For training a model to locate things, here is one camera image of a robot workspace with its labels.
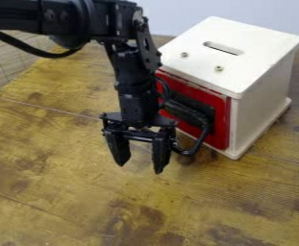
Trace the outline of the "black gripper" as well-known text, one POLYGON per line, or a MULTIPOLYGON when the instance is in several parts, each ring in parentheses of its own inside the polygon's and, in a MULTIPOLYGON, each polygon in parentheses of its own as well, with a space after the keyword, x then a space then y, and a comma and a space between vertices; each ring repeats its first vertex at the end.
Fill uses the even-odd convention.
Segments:
POLYGON ((175 140, 177 123, 159 114, 159 101, 150 93, 142 96, 118 96, 119 111, 103 112, 103 136, 115 162, 123 166, 130 158, 130 141, 151 143, 154 172, 161 174, 170 163, 171 143, 175 140))

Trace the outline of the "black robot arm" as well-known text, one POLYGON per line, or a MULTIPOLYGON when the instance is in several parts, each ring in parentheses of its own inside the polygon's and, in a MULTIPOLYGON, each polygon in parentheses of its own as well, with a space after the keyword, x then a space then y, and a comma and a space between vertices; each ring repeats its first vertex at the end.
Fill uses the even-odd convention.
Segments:
POLYGON ((130 158, 130 142, 151 144, 154 172, 170 162, 175 122, 159 115, 155 71, 161 52, 149 19, 123 0, 0 0, 0 40, 25 52, 59 59, 93 40, 105 48, 117 74, 119 112, 101 115, 103 136, 118 165, 130 158))

